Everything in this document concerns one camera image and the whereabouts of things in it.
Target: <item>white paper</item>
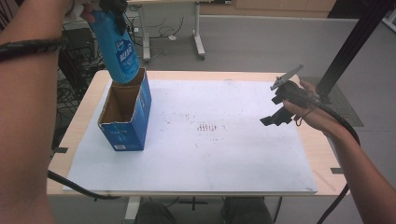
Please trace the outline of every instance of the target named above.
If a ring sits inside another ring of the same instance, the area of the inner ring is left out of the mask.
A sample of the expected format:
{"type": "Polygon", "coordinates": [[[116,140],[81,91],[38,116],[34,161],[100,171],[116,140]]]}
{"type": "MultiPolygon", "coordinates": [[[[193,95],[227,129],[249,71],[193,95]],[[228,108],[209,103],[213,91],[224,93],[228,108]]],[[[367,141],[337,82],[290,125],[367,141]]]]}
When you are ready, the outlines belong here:
{"type": "Polygon", "coordinates": [[[295,124],[264,126],[272,83],[150,80],[143,151],[116,152],[97,126],[104,95],[68,178],[90,190],[307,194],[317,187],[295,124]]]}

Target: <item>bottle label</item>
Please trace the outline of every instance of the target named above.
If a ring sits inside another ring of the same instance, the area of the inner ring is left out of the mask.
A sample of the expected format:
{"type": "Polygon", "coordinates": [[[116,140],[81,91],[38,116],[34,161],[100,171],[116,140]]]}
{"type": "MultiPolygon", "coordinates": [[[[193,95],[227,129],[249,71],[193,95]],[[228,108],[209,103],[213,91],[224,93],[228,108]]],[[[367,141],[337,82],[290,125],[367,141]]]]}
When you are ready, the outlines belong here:
{"type": "Polygon", "coordinates": [[[128,73],[134,65],[134,46],[131,41],[122,39],[117,41],[117,60],[123,73],[128,73]]]}

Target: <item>open box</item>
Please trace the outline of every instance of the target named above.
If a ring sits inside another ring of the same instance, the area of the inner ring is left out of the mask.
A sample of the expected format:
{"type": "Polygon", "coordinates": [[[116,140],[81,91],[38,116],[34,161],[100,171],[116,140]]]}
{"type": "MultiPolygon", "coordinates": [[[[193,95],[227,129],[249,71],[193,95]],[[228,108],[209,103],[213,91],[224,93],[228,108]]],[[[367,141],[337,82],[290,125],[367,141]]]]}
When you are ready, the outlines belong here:
{"type": "Polygon", "coordinates": [[[143,150],[149,123],[151,94],[145,68],[129,83],[113,82],[98,126],[116,151],[143,150]]]}

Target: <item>white desk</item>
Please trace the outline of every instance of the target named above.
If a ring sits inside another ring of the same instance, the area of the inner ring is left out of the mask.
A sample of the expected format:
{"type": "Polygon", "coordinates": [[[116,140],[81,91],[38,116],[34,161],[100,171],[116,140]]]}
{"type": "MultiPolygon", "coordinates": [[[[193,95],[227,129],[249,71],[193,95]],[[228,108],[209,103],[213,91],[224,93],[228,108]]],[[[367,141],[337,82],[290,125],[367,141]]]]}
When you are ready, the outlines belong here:
{"type": "Polygon", "coordinates": [[[144,12],[144,7],[145,6],[151,6],[151,7],[157,7],[158,10],[161,10],[160,5],[164,4],[177,4],[177,3],[191,3],[195,5],[195,11],[194,11],[194,16],[195,16],[195,29],[192,31],[192,36],[195,41],[195,46],[197,48],[198,55],[204,59],[205,58],[205,50],[204,46],[202,44],[201,36],[199,33],[199,14],[200,14],[200,3],[197,2],[196,0],[128,0],[127,1],[129,5],[135,6],[137,8],[137,12],[139,14],[140,18],[140,25],[142,27],[142,32],[143,32],[143,61],[145,63],[148,63],[151,56],[150,56],[150,50],[149,50],[149,34],[147,33],[146,30],[146,24],[145,24],[145,12],[144,12]]]}
{"type": "MultiPolygon", "coordinates": [[[[274,81],[274,73],[232,73],[232,72],[182,72],[182,71],[148,71],[148,79],[185,79],[185,80],[254,80],[254,81],[274,81]]],[[[75,157],[78,144],[81,142],[83,134],[86,132],[94,109],[103,95],[106,84],[110,80],[108,72],[99,72],[93,79],[87,93],[78,108],[65,136],[61,147],[68,147],[65,154],[56,154],[52,159],[49,169],[59,175],[67,176],[72,161],[75,157]]],[[[318,192],[315,195],[338,195],[344,187],[346,181],[342,175],[333,174],[331,168],[339,167],[332,149],[321,132],[313,130],[309,126],[303,125],[298,128],[305,154],[311,166],[318,192]]],[[[77,194],[74,191],[63,190],[63,186],[49,180],[48,194],[67,195],[77,194]]],[[[131,192],[117,191],[118,195],[175,195],[177,192],[131,192]]],[[[204,192],[196,195],[225,195],[227,192],[204,192]]],[[[262,195],[262,193],[251,194],[251,192],[239,192],[240,195],[262,195]]]]}

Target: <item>blue bottle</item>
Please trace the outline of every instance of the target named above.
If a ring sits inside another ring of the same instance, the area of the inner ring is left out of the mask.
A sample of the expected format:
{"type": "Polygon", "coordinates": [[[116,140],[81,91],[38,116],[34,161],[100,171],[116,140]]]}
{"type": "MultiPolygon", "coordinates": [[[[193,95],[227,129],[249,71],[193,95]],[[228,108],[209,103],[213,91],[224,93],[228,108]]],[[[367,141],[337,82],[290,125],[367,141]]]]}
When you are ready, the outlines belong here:
{"type": "Polygon", "coordinates": [[[139,61],[131,37],[118,25],[117,20],[122,15],[116,17],[110,10],[94,10],[92,14],[95,22],[91,23],[91,28],[111,78],[122,84],[131,81],[139,70],[139,61]]]}

